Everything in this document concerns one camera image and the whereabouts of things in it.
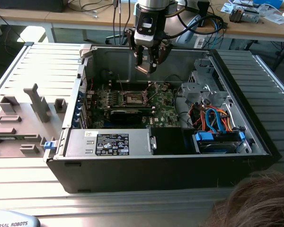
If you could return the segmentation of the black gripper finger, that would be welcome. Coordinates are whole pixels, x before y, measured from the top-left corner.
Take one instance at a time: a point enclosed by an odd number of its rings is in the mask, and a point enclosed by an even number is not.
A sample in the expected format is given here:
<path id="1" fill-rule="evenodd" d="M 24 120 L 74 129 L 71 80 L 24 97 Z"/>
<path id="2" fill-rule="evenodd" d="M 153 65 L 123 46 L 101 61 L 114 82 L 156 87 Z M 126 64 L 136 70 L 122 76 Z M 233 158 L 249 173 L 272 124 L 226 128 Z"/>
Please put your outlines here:
<path id="1" fill-rule="evenodd" d="M 142 64 L 144 47 L 142 45 L 138 45 L 135 43 L 134 35 L 135 35 L 134 28 L 127 29 L 126 36 L 127 36 L 128 45 L 129 48 L 134 51 L 134 56 L 136 57 L 135 65 L 139 66 Z"/>
<path id="2" fill-rule="evenodd" d="M 172 44 L 163 44 L 148 49 L 150 56 L 150 67 L 148 70 L 149 74 L 154 73 L 157 69 L 157 66 L 162 64 L 167 59 L 172 47 Z"/>

